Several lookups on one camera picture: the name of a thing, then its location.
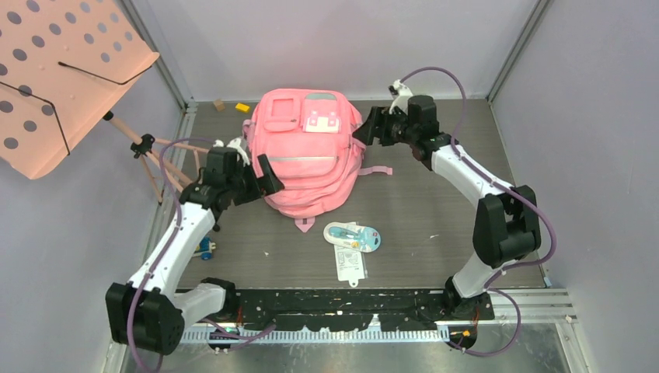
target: backpack strap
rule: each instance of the backpack strap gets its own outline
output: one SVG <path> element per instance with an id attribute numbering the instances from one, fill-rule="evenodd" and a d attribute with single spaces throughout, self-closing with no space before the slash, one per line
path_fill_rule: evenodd
<path id="1" fill-rule="evenodd" d="M 364 175 L 371 175 L 372 173 L 386 173 L 387 175 L 391 176 L 393 175 L 393 169 L 387 166 L 366 167 L 364 169 L 360 169 L 358 175 L 364 176 Z"/>
<path id="2" fill-rule="evenodd" d="M 295 225 L 304 233 L 308 232 L 316 222 L 316 218 L 295 219 Z"/>
<path id="3" fill-rule="evenodd" d="M 255 129 L 254 122 L 251 119 L 245 119 L 242 122 L 242 136 L 247 140 L 248 144 L 252 143 Z"/>

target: tripod stand leg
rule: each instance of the tripod stand leg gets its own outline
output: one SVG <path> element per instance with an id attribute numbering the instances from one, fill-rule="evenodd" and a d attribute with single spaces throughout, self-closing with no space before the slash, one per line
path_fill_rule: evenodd
<path id="1" fill-rule="evenodd" d="M 155 192 L 155 196 L 158 198 L 158 203 L 162 203 L 162 194 L 160 193 L 160 190 L 158 189 L 158 184 L 155 183 L 155 179 L 153 178 L 153 175 L 151 174 L 151 170 L 148 169 L 148 165 L 146 164 L 145 158 L 142 155 L 140 157 L 140 163 L 142 164 L 142 167 L 144 167 L 146 175 L 148 176 L 149 181 L 151 181 L 151 186 L 153 187 L 153 191 Z"/>

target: pink backpack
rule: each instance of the pink backpack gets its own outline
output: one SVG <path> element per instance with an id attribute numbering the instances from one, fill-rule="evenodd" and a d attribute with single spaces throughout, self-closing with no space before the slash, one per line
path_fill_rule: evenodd
<path id="1" fill-rule="evenodd" d="M 257 176 L 256 157 L 267 155 L 284 190 L 266 197 L 282 214 L 307 232 L 314 217 L 341 206 L 357 175 L 392 174 L 387 167 L 361 169 L 366 146 L 352 137 L 361 115 L 344 95 L 309 89 L 275 89 L 266 93 L 243 123 Z"/>

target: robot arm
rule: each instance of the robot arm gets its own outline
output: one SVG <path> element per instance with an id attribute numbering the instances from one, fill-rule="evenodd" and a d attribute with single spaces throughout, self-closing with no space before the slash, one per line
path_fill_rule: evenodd
<path id="1" fill-rule="evenodd" d="M 127 316 L 138 284 L 146 275 L 150 278 L 139 295 L 133 323 L 133 338 L 139 348 L 171 354 L 186 328 L 210 314 L 235 311 L 235 285 L 228 281 L 207 278 L 192 291 L 174 294 L 199 242 L 212 228 L 219 230 L 217 221 L 224 210 L 232 203 L 245 204 L 284 188 L 266 156 L 260 155 L 258 160 L 263 170 L 260 178 L 244 149 L 234 141 L 208 152 L 199 178 L 181 193 L 180 222 L 172 221 L 153 253 L 126 284 L 112 284 L 106 293 L 110 330 L 116 342 L 128 343 Z M 179 231 L 169 242 L 176 229 Z"/>
<path id="2" fill-rule="evenodd" d="M 394 82 L 389 91 L 394 95 L 393 104 L 372 107 L 353 137 L 366 145 L 372 145 L 374 138 L 383 146 L 408 144 L 416 160 L 453 184 L 476 209 L 472 237 L 475 252 L 445 285 L 445 308 L 451 311 L 463 300 L 483 294 L 486 282 L 501 267 L 523 259 L 540 247 L 538 216 L 494 186 L 494 181 L 533 204 L 535 193 L 528 186 L 513 187 L 499 180 L 467 155 L 457 141 L 454 147 L 451 135 L 439 131 L 432 97 L 414 96 L 400 81 Z"/>

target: purple cable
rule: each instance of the purple cable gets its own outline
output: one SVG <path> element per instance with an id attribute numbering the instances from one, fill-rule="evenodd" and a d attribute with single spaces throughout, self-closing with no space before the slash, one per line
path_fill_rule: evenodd
<path id="1" fill-rule="evenodd" d="M 498 354 L 502 354 L 502 353 L 506 352 L 509 348 L 511 348 L 511 346 L 513 345 L 513 342 L 519 336 L 519 331 L 521 330 L 521 312 L 519 310 L 519 306 L 517 305 L 517 303 L 515 303 L 515 301 L 513 300 L 513 298 L 510 295 L 502 292 L 501 290 L 495 289 L 495 288 L 490 288 L 490 290 L 494 291 L 495 293 L 498 293 L 499 295 L 502 295 L 507 300 L 511 301 L 511 303 L 513 304 L 513 306 L 515 308 L 515 313 L 517 313 L 517 324 L 515 325 L 515 331 L 513 332 L 513 336 L 511 338 L 511 340 L 505 346 L 503 346 L 500 350 L 497 350 L 497 351 L 494 351 L 494 352 L 479 352 L 479 351 L 465 350 L 465 354 L 469 354 L 469 355 L 472 355 L 472 356 L 478 356 L 478 357 L 497 356 Z M 462 346 L 460 346 L 461 342 L 462 342 L 462 338 L 460 338 L 460 341 L 458 341 L 458 343 L 453 343 L 451 341 L 448 341 L 448 344 L 450 344 L 451 346 L 461 350 L 462 349 Z"/>
<path id="2" fill-rule="evenodd" d="M 514 331 L 514 334 L 512 336 L 511 341 L 505 347 L 501 348 L 500 350 L 494 351 L 494 352 L 478 352 L 478 351 L 466 350 L 465 352 L 467 354 L 470 354 L 470 355 L 473 355 L 473 356 L 481 356 L 481 357 L 495 356 L 495 355 L 498 355 L 498 354 L 501 354 L 501 353 L 505 352 L 508 348 L 510 348 L 512 343 L 517 339 L 518 334 L 519 334 L 519 329 L 521 328 L 521 312 L 520 312 L 520 309 L 519 309 L 519 305 L 514 301 L 514 299 L 510 295 L 503 293 L 501 290 L 498 290 L 498 289 L 495 289 L 495 288 L 490 288 L 490 285 L 497 278 L 499 278 L 499 276 L 505 270 L 511 270 L 513 268 L 524 267 L 524 266 L 540 265 L 540 264 L 545 263 L 547 260 L 551 259 L 552 256 L 554 255 L 554 253 L 556 252 L 556 231 L 554 230 L 554 227 L 552 226 L 552 224 L 549 222 L 549 218 L 547 218 L 547 216 L 542 211 L 540 211 L 534 204 L 532 204 L 531 201 L 529 201 L 526 198 L 522 197 L 518 193 L 515 193 L 510 188 L 507 188 L 507 187 L 499 184 L 498 182 L 492 180 L 481 169 L 476 167 L 476 165 L 473 164 L 473 162 L 471 162 L 467 158 L 464 158 L 462 156 L 462 153 L 460 153 L 460 150 L 458 149 L 458 147 L 455 144 L 455 139 L 457 138 L 458 132 L 460 130 L 460 126 L 462 126 L 462 122 L 464 121 L 464 119 L 466 117 L 466 113 L 467 113 L 467 95 L 465 93 L 464 87 L 462 87 L 462 83 L 460 83 L 457 76 L 455 76 L 452 72 L 450 72 L 449 70 L 447 70 L 445 68 L 438 68 L 438 67 L 434 67 L 434 66 L 429 66 L 429 67 L 426 67 L 426 68 L 418 68 L 417 70 L 412 71 L 411 73 L 405 75 L 402 79 L 400 79 L 400 82 L 403 83 L 407 79 L 411 78 L 412 76 L 415 76 L 416 74 L 418 74 L 422 71 L 439 71 L 439 72 L 443 72 L 446 75 L 450 76 L 451 79 L 453 79 L 455 84 L 458 85 L 458 88 L 460 89 L 460 95 L 462 96 L 462 112 L 460 113 L 460 119 L 458 120 L 458 123 L 455 125 L 455 129 L 453 130 L 453 133 L 451 134 L 451 148 L 453 149 L 453 152 L 455 153 L 455 155 L 458 156 L 473 172 L 478 174 L 480 177 L 482 177 L 489 184 L 494 185 L 496 188 L 504 191 L 505 193 L 508 193 L 508 195 L 512 196 L 516 200 L 519 200 L 526 207 L 530 208 L 531 211 L 533 211 L 535 214 L 537 214 L 538 217 L 540 218 L 540 220 L 542 220 L 542 223 L 545 224 L 545 226 L 547 227 L 547 231 L 549 232 L 550 245 L 549 245 L 549 252 L 547 252 L 547 255 L 545 255 L 541 259 L 533 260 L 533 261 L 530 261 L 530 262 L 514 263 L 514 264 L 511 264 L 509 266 L 502 267 L 501 270 L 497 271 L 484 284 L 485 289 L 491 290 L 491 291 L 494 291 L 494 292 L 496 292 L 500 295 L 503 295 L 505 298 L 507 298 L 509 301 L 511 301 L 511 303 L 513 304 L 513 306 L 515 308 L 515 312 L 517 313 L 517 317 L 518 317 L 517 318 L 517 325 L 515 327 L 515 331 Z M 453 342 L 450 342 L 450 344 L 453 345 L 453 347 L 461 348 Z"/>
<path id="3" fill-rule="evenodd" d="M 270 334 L 276 328 L 276 326 L 273 324 L 273 325 L 268 326 L 261 333 L 258 333 L 255 336 L 236 336 L 235 334 L 231 334 L 231 333 L 227 332 L 227 330 L 225 328 L 221 327 L 219 324 L 217 324 L 213 320 L 203 319 L 201 321 L 207 322 L 207 323 L 211 324 L 212 326 L 214 326 L 215 329 L 220 331 L 221 336 L 224 336 L 224 337 L 227 337 L 227 338 L 233 338 L 233 339 L 236 339 L 236 340 L 245 340 L 245 342 L 239 344 L 238 346 L 229 348 L 228 349 L 229 352 L 244 348 L 245 346 L 247 346 L 248 344 L 254 342 L 255 340 L 258 340 L 259 338 L 261 338 L 263 336 L 266 336 L 267 334 Z"/>

